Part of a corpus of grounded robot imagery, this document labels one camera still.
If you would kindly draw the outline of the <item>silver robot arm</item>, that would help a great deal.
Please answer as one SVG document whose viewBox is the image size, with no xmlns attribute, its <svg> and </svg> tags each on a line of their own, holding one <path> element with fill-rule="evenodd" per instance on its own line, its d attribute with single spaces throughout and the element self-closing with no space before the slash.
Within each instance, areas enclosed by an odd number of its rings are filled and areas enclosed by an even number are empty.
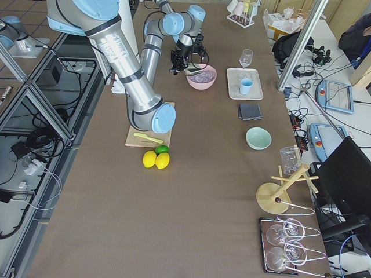
<svg viewBox="0 0 371 278">
<path fill-rule="evenodd" d="M 137 130 L 167 133 L 176 121 L 176 110 L 152 88 L 163 39 L 172 36 L 171 72 L 188 67 L 191 55 L 202 49 L 201 28 L 206 12 L 190 5 L 185 12 L 175 12 L 168 1 L 156 1 L 163 12 L 160 19 L 144 26 L 144 45 L 138 56 L 130 46 L 122 23 L 132 24 L 132 17 L 119 15 L 119 1 L 48 1 L 49 27 L 66 34 L 85 36 L 96 42 L 117 74 L 127 94 L 127 114 Z"/>
</svg>

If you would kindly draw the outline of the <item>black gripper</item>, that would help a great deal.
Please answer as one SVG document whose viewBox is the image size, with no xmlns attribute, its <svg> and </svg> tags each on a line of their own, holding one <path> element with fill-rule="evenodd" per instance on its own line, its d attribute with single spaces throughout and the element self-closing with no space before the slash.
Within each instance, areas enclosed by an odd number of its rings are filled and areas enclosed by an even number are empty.
<svg viewBox="0 0 371 278">
<path fill-rule="evenodd" d="M 201 33 L 192 36 L 181 34 L 176 43 L 176 47 L 171 51 L 172 68 L 169 70 L 173 75 L 181 72 L 182 68 L 187 68 L 188 64 L 195 63 L 193 55 L 197 54 L 201 62 L 206 58 L 206 48 L 203 46 L 204 36 Z"/>
</svg>

